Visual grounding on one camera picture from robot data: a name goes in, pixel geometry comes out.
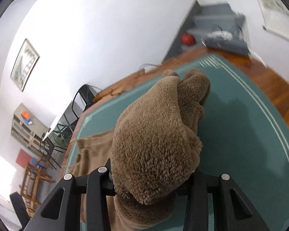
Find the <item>red ball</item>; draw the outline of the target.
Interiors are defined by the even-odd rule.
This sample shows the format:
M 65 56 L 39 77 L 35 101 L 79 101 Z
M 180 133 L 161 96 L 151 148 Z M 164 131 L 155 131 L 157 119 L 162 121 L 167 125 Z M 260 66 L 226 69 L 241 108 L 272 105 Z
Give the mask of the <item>red ball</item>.
M 184 45 L 187 45 L 187 46 L 192 46 L 196 44 L 196 40 L 194 36 L 191 34 L 187 34 L 187 33 L 181 36 L 181 41 Z

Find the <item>green table mat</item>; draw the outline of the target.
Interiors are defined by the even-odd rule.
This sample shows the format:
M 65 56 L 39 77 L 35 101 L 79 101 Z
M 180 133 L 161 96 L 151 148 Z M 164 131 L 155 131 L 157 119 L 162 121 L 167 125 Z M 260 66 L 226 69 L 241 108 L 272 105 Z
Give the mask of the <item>green table mat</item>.
M 200 69 L 211 82 L 198 135 L 200 170 L 227 173 L 270 230 L 289 226 L 289 128 L 269 98 L 218 54 L 193 60 L 176 72 Z

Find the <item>grey staircase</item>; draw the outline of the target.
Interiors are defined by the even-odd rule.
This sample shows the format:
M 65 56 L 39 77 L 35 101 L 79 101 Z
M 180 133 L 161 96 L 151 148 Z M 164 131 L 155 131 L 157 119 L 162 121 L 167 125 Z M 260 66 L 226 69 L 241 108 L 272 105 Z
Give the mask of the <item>grey staircase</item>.
M 241 36 L 244 23 L 245 16 L 234 12 L 228 3 L 200 5 L 198 1 L 195 1 L 183 20 L 164 60 L 171 59 L 190 49 L 181 40 L 184 34 L 192 35 L 195 44 L 202 45 L 202 39 L 213 31 L 224 30 L 231 32 L 236 37 Z

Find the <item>brown fleece sweater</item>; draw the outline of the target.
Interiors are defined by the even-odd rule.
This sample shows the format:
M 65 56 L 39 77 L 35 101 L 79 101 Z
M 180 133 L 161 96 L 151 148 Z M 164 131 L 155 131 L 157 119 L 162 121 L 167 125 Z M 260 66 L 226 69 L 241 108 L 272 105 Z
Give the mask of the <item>brown fleece sweater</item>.
M 107 197 L 112 230 L 144 230 L 173 213 L 176 189 L 200 163 L 197 135 L 210 80 L 199 69 L 172 70 L 122 112 L 114 129 L 77 141 L 74 176 L 111 164 L 115 196 Z

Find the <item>white power strip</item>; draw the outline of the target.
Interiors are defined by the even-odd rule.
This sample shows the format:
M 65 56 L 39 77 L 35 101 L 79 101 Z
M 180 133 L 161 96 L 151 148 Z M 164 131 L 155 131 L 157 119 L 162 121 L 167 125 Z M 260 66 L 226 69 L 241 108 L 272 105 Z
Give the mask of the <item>white power strip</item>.
M 213 31 L 207 34 L 208 38 L 211 39 L 216 39 L 216 38 L 222 38 L 224 40 L 232 40 L 233 39 L 233 34 L 229 31 Z

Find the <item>glass side table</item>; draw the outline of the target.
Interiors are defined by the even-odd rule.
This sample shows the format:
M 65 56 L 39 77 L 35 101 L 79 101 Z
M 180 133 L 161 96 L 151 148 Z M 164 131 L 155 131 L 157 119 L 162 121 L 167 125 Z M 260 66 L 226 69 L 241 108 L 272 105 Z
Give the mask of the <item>glass side table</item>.
M 72 101 L 61 115 L 56 116 L 51 126 L 42 135 L 43 141 L 45 141 L 47 138 L 53 138 L 55 142 L 61 140 L 62 145 L 65 147 L 69 145 L 70 139 L 79 119 L 79 107 L 76 106 L 76 109 L 74 109 L 75 105 L 77 105 L 77 103 Z

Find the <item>red board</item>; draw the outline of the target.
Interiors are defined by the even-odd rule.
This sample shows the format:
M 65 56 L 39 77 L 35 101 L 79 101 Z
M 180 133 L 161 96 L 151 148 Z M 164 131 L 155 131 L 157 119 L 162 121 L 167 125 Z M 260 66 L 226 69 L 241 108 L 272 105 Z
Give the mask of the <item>red board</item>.
M 30 156 L 28 153 L 21 149 L 17 155 L 15 162 L 22 168 L 26 168 L 27 164 L 30 163 L 31 160 L 32 156 Z

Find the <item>black metal chair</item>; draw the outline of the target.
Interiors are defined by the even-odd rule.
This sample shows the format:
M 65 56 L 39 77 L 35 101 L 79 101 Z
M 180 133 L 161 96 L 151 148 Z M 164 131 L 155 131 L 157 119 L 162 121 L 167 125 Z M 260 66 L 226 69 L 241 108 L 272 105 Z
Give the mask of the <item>black metal chair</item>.
M 46 137 L 46 133 L 44 132 L 42 134 L 40 143 L 39 143 L 39 151 L 41 153 L 40 161 L 42 161 L 45 164 L 50 164 L 52 168 L 57 169 L 56 166 L 52 163 L 54 162 L 58 168 L 61 168 L 59 163 L 56 161 L 55 158 L 53 158 L 52 153 L 53 151 L 57 151 L 59 153 L 63 153 L 63 151 L 67 151 L 67 148 L 54 145 L 52 141 L 49 139 L 49 137 Z
M 80 96 L 80 99 L 82 103 L 84 104 L 84 109 L 83 109 L 83 112 L 84 112 L 85 110 L 87 110 L 89 107 L 91 107 L 94 104 L 93 100 L 95 99 L 95 96 L 97 95 L 96 90 L 101 91 L 101 89 L 96 86 L 84 84 L 76 92 L 75 97 L 73 98 L 71 102 L 71 110 L 77 119 L 79 119 L 79 116 L 74 110 L 74 104 L 76 103 L 77 96 L 78 95 Z

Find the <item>beige glass cabinet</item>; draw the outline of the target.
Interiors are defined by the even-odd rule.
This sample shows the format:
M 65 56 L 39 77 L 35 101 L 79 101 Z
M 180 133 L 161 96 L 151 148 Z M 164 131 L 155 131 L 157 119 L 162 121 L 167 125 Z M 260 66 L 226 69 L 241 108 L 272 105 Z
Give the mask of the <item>beige glass cabinet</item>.
M 21 113 L 27 112 L 31 124 L 27 124 Z M 39 148 L 42 134 L 47 131 L 47 127 L 39 121 L 31 112 L 21 103 L 13 114 L 11 136 L 17 140 L 24 148 L 31 153 L 40 157 L 42 154 L 47 155 L 43 147 Z

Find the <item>framed landscape picture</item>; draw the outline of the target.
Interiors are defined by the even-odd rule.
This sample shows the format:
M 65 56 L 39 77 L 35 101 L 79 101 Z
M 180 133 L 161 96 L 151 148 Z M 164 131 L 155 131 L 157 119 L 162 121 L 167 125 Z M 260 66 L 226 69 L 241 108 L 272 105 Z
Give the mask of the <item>framed landscape picture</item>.
M 28 78 L 38 60 L 39 54 L 36 52 L 35 48 L 33 48 L 30 41 L 25 39 L 10 74 L 11 80 L 21 92 L 24 91 Z

